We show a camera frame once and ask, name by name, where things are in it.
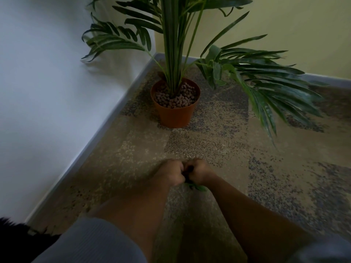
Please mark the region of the person's right hand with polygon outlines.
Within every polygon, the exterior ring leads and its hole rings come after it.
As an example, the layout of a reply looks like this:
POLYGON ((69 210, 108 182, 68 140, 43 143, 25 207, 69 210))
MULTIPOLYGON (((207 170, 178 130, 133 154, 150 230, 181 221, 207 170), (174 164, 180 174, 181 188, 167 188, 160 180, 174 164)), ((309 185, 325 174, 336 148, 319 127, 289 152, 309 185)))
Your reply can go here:
POLYGON ((208 186, 210 182, 213 182, 217 179, 217 174, 204 159, 194 158, 188 161, 191 161, 191 163, 194 165, 194 170, 190 174, 190 179, 195 184, 200 186, 208 186))

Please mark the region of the person's left hand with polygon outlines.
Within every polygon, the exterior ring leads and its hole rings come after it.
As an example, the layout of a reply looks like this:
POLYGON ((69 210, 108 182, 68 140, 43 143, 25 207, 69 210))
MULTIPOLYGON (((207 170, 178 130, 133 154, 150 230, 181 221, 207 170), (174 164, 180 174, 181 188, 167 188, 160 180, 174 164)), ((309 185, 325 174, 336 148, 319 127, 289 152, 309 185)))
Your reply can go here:
POLYGON ((157 183, 161 186, 172 187, 176 185, 176 162, 180 161, 179 159, 168 159, 166 160, 159 169, 156 171, 155 175, 152 178, 152 182, 157 183))

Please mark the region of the small green leaf piece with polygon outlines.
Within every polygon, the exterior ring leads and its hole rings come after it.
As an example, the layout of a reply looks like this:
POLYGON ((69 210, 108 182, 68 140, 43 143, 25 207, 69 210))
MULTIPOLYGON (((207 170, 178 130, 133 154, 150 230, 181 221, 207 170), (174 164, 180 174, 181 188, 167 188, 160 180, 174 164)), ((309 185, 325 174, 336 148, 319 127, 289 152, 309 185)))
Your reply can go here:
POLYGON ((200 185, 197 185, 197 184, 195 184, 193 182, 185 182, 185 184, 188 185, 188 187, 191 190, 198 190, 198 191, 201 191, 201 192, 205 192, 205 191, 208 190, 205 186, 200 186, 200 185))

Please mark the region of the person's left forearm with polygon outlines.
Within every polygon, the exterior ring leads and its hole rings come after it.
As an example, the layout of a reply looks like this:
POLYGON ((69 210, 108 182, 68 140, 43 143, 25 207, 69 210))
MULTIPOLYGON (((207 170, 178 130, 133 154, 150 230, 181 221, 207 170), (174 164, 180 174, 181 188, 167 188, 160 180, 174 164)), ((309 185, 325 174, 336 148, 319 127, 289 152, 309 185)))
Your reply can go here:
POLYGON ((163 220, 167 197, 174 182, 155 176, 123 196, 116 196, 89 213, 106 220, 128 236, 151 262, 153 245, 163 220))

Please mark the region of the person's right forearm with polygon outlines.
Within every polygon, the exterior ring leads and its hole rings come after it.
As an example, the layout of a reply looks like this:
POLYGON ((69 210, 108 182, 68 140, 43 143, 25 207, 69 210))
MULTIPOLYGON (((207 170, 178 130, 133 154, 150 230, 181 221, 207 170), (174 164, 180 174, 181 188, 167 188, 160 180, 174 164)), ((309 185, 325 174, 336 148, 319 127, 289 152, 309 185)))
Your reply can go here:
POLYGON ((206 174, 202 181, 213 194, 230 230, 250 263, 285 263, 315 238, 307 231, 218 177, 206 174))

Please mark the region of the terracotta plastic plant pot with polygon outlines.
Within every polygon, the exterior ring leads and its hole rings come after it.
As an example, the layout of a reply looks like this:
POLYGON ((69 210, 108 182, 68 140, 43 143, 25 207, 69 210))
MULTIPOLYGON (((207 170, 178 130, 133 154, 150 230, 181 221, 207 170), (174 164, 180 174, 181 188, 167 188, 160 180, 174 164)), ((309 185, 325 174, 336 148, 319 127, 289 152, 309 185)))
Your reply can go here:
MULTIPOLYGON (((163 80, 159 80, 152 85, 150 92, 152 101, 160 118, 160 123, 168 128, 183 128, 187 126, 190 123, 190 120, 194 114, 195 108, 197 107, 200 98, 195 102, 195 104, 185 108, 169 109, 162 107, 153 100, 153 94, 155 92, 154 88, 160 83, 160 81, 163 80)), ((182 82, 183 81, 196 85, 201 95, 200 88, 194 81, 187 78, 183 78, 182 82)))

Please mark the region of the brown clay pebbles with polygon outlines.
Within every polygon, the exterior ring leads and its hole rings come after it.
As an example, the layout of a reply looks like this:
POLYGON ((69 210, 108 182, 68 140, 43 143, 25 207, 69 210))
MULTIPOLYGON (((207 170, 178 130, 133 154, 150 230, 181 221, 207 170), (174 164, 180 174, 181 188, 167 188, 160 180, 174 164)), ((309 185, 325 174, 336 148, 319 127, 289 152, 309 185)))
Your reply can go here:
POLYGON ((153 100, 169 109, 189 107, 199 99, 200 92, 196 85, 183 81, 176 94, 172 95, 164 81, 155 86, 153 100))

